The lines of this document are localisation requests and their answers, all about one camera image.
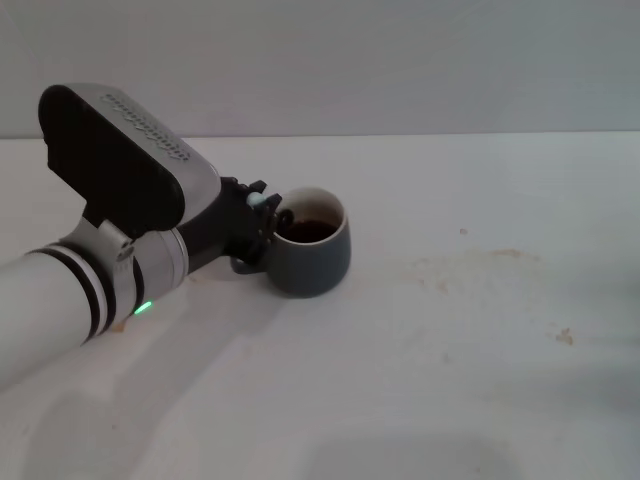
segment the mug handle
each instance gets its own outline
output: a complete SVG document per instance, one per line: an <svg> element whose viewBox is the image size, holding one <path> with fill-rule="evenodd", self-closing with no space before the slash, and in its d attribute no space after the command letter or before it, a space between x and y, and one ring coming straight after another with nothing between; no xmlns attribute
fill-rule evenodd
<svg viewBox="0 0 640 480"><path fill-rule="evenodd" d="M231 257L231 270L238 275L253 275L254 273L262 273L266 270L266 262L261 262L260 265L247 265L242 260L238 260L235 257Z"/></svg>

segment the coffee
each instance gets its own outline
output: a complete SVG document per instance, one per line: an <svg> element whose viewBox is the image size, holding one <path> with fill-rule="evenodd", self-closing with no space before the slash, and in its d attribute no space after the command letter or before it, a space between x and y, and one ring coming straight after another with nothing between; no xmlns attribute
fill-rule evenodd
<svg viewBox="0 0 640 480"><path fill-rule="evenodd" d="M338 228L334 225L319 220L304 220L294 222L293 225L278 233L292 242L315 243L329 238L337 230Z"/></svg>

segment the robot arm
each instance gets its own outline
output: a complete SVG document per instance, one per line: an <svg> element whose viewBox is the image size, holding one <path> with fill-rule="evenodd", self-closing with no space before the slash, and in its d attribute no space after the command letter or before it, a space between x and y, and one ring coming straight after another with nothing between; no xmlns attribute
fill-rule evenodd
<svg viewBox="0 0 640 480"><path fill-rule="evenodd" d="M220 256L258 264L281 200L220 177L119 90L56 85L38 114L49 168L87 204L69 235L0 268L0 388Z"/></svg>

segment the white wall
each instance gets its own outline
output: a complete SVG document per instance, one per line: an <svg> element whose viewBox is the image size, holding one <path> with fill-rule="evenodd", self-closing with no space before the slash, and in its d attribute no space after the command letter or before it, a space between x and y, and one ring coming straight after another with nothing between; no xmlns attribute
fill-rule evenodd
<svg viewBox="0 0 640 480"><path fill-rule="evenodd" d="M640 129L640 0L0 1L0 136L62 81L188 135Z"/></svg>

